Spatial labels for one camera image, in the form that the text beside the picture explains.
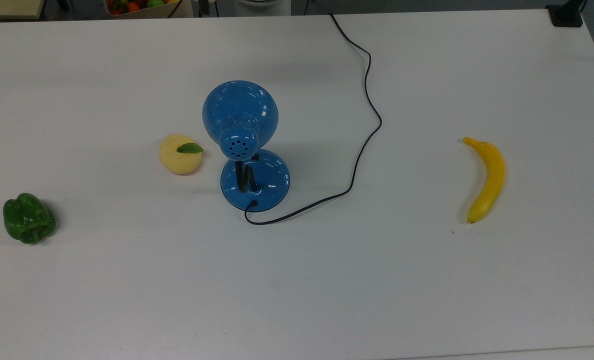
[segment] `toy banana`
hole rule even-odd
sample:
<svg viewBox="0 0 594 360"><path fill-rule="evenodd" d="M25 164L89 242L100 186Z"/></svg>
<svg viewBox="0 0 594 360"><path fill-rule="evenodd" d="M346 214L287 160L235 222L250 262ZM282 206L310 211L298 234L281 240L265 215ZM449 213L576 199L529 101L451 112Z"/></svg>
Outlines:
<svg viewBox="0 0 594 360"><path fill-rule="evenodd" d="M464 137L463 143L475 149L486 165L486 183L470 206L466 217L468 223L472 224L483 218L495 204L495 200L504 186L506 164L504 164L504 158L498 148L489 142Z"/></svg>

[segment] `fruit basket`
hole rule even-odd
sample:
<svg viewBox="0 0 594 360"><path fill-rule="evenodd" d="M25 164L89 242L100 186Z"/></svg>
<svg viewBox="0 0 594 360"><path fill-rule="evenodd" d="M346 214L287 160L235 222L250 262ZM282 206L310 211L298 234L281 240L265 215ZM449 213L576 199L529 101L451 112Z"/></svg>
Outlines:
<svg viewBox="0 0 594 360"><path fill-rule="evenodd" d="M113 19L162 19L173 12L178 2L179 0L103 0L103 6Z"/></svg>

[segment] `toy bell pepper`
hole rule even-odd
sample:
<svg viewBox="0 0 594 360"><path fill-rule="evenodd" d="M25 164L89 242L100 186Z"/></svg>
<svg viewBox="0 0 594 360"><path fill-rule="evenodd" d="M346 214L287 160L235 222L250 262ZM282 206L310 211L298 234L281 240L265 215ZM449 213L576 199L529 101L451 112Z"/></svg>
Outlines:
<svg viewBox="0 0 594 360"><path fill-rule="evenodd" d="M37 196L21 193L4 203L4 226L12 239L37 244L55 230L55 217Z"/></svg>

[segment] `red tomato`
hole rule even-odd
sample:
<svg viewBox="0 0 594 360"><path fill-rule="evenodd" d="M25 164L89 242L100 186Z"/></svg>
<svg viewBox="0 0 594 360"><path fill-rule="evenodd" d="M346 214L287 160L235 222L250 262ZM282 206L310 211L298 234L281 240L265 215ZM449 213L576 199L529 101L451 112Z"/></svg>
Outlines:
<svg viewBox="0 0 594 360"><path fill-rule="evenodd" d="M136 12L139 11L139 5L136 2L129 2L128 3L128 12Z"/></svg>

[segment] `black cable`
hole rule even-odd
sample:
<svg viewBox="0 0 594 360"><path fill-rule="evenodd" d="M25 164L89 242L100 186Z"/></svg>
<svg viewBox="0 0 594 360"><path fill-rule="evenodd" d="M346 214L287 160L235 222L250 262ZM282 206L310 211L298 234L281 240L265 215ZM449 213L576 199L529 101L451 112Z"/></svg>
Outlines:
<svg viewBox="0 0 594 360"><path fill-rule="evenodd" d="M362 154L364 153L364 149L366 148L368 141L370 141L370 139L373 137L373 135L375 135L375 133L382 127L382 123L383 123L382 116L379 114L379 112L375 108L375 105L373 105L373 101L371 101L371 97L368 95L368 85L366 84L368 81L368 73L370 72L371 64L373 63L373 56L371 55L370 52L368 52L363 47L357 45L356 43L354 43L354 41L352 41L351 39L348 38L348 36L345 34L344 30L342 30L341 27L339 26L339 23L338 23L337 19L335 18L335 15L329 13L329 16L331 17L331 19L333 19L333 22L335 23L336 28L339 30L339 32L341 33L343 38L346 41L348 41L348 43L352 44L355 48L363 51L364 53L366 53L366 55L368 55L368 66L366 67L366 72L363 75L363 93L366 95L366 100L368 100L368 104L370 105L372 111L377 116L377 119L379 119L379 125L377 126L377 128L375 128L375 130L373 130L370 133L370 135L368 135L368 137L366 138L366 141L364 141L363 145L361 146L361 150L359 150L359 154L357 155L357 158L354 160L354 168L352 169L352 177L350 179L350 185L348 186L348 189L346 189L344 192L322 198L319 201L315 201L315 202L311 203L310 205L304 206L295 212L291 212L288 215L285 215L285 216L282 216L282 217L276 218L276 219L271 219L268 221L261 221L261 222L256 222L256 221L252 221L251 219L249 219L249 215L248 215L249 210L258 204L256 200L252 200L250 202L250 205L248 205L246 207L246 209L244 210L244 218L246 218L247 222L249 222L253 225L269 225L269 224L279 223L280 221L285 221L288 218L291 218L297 214L303 213L308 209L317 207L317 205L320 205L321 203L326 203L329 200L340 198L341 196L348 194L351 191L351 189L353 188L353 185L355 184L355 175L357 175L357 166L359 165L359 159L362 157Z"/></svg>
<svg viewBox="0 0 594 360"><path fill-rule="evenodd" d="M175 12L177 11L179 5L181 5L182 0L179 0L177 2L177 5L175 5L175 8L173 9L173 11L169 14L169 16L166 19L170 19L173 17L173 15L175 15Z"/></svg>

